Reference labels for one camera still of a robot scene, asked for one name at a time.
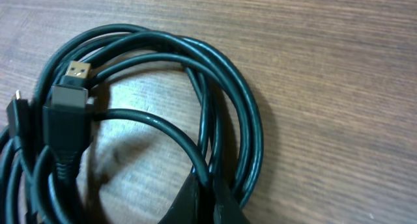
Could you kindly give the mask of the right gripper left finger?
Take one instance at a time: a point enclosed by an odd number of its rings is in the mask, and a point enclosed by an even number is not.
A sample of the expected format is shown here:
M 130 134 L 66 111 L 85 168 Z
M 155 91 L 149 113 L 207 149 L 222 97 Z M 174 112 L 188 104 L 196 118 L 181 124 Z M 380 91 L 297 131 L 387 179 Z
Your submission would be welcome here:
M 198 177 L 190 173 L 180 188 L 175 200 L 158 224 L 196 224 L 200 184 Z

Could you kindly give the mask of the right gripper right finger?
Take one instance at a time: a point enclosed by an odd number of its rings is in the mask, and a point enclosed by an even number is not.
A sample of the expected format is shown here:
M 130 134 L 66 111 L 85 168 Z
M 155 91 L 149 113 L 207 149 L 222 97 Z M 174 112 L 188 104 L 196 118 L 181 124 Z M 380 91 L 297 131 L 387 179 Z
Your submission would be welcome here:
M 212 190 L 215 198 L 214 224 L 250 224 L 232 196 L 229 186 L 220 177 L 214 177 Z

